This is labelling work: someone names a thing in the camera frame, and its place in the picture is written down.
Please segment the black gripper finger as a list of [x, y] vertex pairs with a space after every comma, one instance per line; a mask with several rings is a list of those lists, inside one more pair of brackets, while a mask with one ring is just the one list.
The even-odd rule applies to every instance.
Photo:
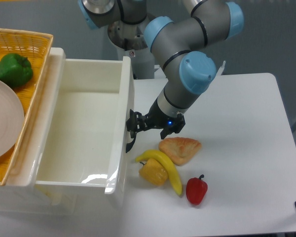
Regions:
[[146, 131], [146, 116], [139, 112], [130, 110], [129, 119], [126, 121], [127, 131], [130, 132], [130, 137], [135, 138], [136, 134], [141, 131]]
[[169, 118], [164, 123], [163, 129], [160, 132], [161, 139], [165, 139], [172, 133], [180, 133], [185, 126], [185, 118], [183, 114], [177, 114], [176, 118]]

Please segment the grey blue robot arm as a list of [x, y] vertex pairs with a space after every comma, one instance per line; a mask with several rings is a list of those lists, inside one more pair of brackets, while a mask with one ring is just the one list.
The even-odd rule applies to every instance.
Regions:
[[186, 0], [190, 17], [175, 23], [152, 18], [145, 0], [80, 0], [79, 8], [92, 29], [108, 27], [111, 42], [126, 51], [147, 50], [163, 70], [167, 84], [146, 115], [131, 111], [126, 123], [131, 138], [160, 129], [161, 138], [179, 133], [184, 113], [217, 75], [215, 63], [202, 49], [239, 34], [244, 14], [234, 2]]

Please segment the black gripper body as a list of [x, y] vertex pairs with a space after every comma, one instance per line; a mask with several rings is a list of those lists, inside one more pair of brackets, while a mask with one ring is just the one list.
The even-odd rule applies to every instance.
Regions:
[[154, 101], [153, 105], [151, 106], [149, 112], [145, 115], [146, 118], [146, 125], [147, 129], [163, 129], [164, 123], [167, 119], [176, 118], [177, 112], [175, 112], [175, 116], [168, 116], [162, 112], [160, 109], [157, 100]]

